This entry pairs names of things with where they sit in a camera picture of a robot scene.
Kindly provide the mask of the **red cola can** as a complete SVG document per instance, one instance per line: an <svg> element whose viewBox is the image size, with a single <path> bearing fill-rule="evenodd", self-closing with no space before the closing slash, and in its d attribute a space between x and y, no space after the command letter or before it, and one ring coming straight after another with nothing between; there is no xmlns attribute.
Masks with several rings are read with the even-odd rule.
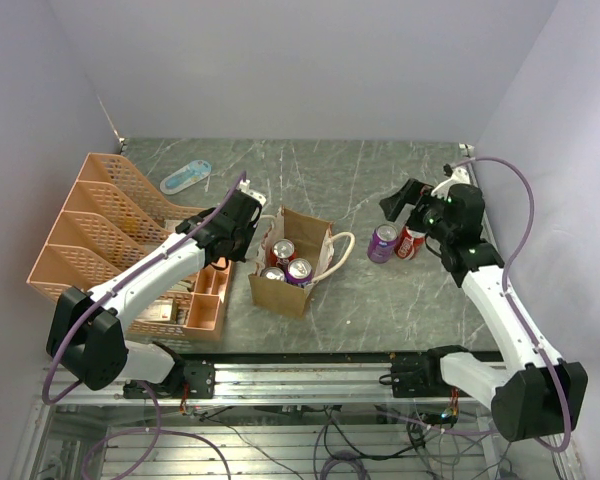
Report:
<svg viewBox="0 0 600 480"><path fill-rule="evenodd" d="M407 226L404 226L401 230L400 238L395 246L394 252L398 258L410 260L415 257L424 242L424 233L413 231Z"/></svg>
<svg viewBox="0 0 600 480"><path fill-rule="evenodd" d="M294 243L289 239L281 239L273 244L269 253L269 263L281 269L296 258L296 248Z"/></svg>

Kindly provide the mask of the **printed canvas burlap bag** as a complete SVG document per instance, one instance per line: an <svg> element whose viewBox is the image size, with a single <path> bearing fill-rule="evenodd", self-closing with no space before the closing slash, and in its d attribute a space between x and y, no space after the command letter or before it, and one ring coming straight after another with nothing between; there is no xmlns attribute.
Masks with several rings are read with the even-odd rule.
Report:
<svg viewBox="0 0 600 480"><path fill-rule="evenodd" d="M267 226L249 275L254 305L287 317L301 318L313 289L339 270L356 244L353 233L335 233L327 220L286 206L264 215Z"/></svg>

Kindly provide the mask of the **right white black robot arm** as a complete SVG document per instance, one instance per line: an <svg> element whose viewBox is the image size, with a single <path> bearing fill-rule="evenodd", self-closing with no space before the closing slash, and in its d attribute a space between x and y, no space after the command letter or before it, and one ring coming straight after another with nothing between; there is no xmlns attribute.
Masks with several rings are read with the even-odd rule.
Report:
<svg viewBox="0 0 600 480"><path fill-rule="evenodd" d="M482 315L496 341L504 368L495 369L460 346L428 351L422 387L439 396L456 387L487 407L508 441L560 434L577 425L588 382L579 362L568 362L537 328L505 278L505 263L483 237L485 202L467 180L447 179L436 187L410 179L379 203L388 221L405 206L405 223L439 245L444 269Z"/></svg>

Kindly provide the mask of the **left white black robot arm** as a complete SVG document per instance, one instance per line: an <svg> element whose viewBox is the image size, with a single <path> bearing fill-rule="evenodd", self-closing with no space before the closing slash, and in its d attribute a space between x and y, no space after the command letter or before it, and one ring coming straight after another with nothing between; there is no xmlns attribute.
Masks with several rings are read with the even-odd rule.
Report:
<svg viewBox="0 0 600 480"><path fill-rule="evenodd" d="M155 343L130 341L125 332L177 282L221 259L245 260L265 203L264 195L240 186L216 208L183 220L159 247L118 276L88 292L65 290L46 345L51 367L64 367L91 390L135 380L148 382L162 397L176 395L184 383L176 356Z"/></svg>

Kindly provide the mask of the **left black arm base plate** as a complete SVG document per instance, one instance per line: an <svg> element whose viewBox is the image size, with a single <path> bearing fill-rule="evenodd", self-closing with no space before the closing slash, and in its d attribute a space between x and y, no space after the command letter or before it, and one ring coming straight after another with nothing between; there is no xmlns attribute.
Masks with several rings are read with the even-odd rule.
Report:
<svg viewBox="0 0 600 480"><path fill-rule="evenodd" d="M209 360L174 356L175 365L159 383L131 380L123 387L125 399L148 399L151 389L158 399L211 399L215 389L216 369Z"/></svg>

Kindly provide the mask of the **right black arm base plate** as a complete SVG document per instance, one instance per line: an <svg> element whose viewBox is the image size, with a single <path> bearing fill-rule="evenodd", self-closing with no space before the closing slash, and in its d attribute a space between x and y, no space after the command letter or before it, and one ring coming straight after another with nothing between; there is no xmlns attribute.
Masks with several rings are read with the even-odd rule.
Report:
<svg viewBox="0 0 600 480"><path fill-rule="evenodd" d="M394 398L446 397L452 386L442 379L441 359L455 353L469 353L460 345L435 347L426 351L398 351L389 354L390 369L378 378L389 386Z"/></svg>

